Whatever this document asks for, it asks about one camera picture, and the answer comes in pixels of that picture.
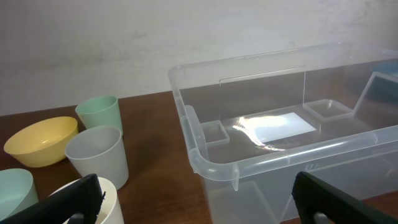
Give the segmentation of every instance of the brown table surface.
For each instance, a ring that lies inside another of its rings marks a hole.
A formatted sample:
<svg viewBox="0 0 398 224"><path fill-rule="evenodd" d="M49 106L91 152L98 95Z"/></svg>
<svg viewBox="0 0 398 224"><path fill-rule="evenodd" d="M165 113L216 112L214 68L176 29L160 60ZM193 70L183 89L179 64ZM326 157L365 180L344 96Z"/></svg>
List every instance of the brown table surface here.
<svg viewBox="0 0 398 224"><path fill-rule="evenodd" d="M119 101L129 180L118 191L125 223L211 223L200 178L194 174L185 149L171 92L123 98ZM56 116L72 116L84 127L74 106L0 117L0 143L22 128ZM80 178L64 159L42 168L28 168L3 150L0 170L23 168L34 176L39 199ZM398 193L366 200L398 218ZM300 223L291 220L286 223Z"/></svg>

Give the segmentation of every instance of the plastic container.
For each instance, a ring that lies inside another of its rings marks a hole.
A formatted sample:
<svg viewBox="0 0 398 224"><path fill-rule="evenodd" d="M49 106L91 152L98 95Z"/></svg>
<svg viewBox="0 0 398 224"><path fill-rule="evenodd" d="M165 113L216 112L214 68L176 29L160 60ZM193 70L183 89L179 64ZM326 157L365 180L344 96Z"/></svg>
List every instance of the plastic container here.
<svg viewBox="0 0 398 224"><path fill-rule="evenodd" d="M80 103L76 114L86 129L102 125L118 127L123 135L119 101L115 96L98 96Z"/></svg>
<svg viewBox="0 0 398 224"><path fill-rule="evenodd" d="M4 151L27 167L49 166L65 158L65 146L77 133L75 118L50 118L13 135Z"/></svg>
<svg viewBox="0 0 398 224"><path fill-rule="evenodd" d="M129 178L122 133L115 126L98 126L79 133L68 143L65 154L82 177L97 174L118 190Z"/></svg>
<svg viewBox="0 0 398 224"><path fill-rule="evenodd" d="M214 224L279 223L305 170L365 199L398 190L398 105L335 43L174 67L170 84Z"/></svg>
<svg viewBox="0 0 398 224"><path fill-rule="evenodd" d="M37 202L33 176L28 170L0 171L0 221Z"/></svg>
<svg viewBox="0 0 398 224"><path fill-rule="evenodd" d="M68 187L78 180L72 181L69 184L64 185L55 192ZM102 192L106 192L105 199L102 202L101 210L97 216L95 224L124 224L122 210L120 209L120 203L118 199L118 191L116 187L109 180L99 177L99 186L101 186Z"/></svg>

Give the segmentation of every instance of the blue object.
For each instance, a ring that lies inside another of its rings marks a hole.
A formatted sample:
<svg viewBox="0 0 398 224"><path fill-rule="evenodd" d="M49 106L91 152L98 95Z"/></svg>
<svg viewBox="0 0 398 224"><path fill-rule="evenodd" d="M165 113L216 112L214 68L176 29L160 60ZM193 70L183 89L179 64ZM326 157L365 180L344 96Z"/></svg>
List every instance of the blue object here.
<svg viewBox="0 0 398 224"><path fill-rule="evenodd" d="M372 67L372 72L380 72L392 77L398 77L398 60L379 63ZM398 98L398 83L375 78L373 88L376 93L384 95L384 99L386 99L386 96Z"/></svg>

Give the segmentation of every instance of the white wall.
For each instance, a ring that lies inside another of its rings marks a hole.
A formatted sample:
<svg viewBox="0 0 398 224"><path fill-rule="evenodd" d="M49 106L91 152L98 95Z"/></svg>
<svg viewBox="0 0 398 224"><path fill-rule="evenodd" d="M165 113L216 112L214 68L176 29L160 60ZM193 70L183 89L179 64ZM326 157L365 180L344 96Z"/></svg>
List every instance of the white wall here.
<svg viewBox="0 0 398 224"><path fill-rule="evenodd" d="M398 0L3 0L0 115L168 91L177 64L336 41L398 49L397 12Z"/></svg>

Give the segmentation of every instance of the yellow bowl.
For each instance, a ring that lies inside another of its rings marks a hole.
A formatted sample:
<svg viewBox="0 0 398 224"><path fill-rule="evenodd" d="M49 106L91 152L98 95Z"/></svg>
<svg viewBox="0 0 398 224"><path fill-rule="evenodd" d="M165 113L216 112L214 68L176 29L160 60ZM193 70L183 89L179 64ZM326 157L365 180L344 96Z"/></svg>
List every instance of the yellow bowl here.
<svg viewBox="0 0 398 224"><path fill-rule="evenodd" d="M75 118L50 118L17 132L4 151L27 167L49 166L65 158L65 147L77 134Z"/></svg>

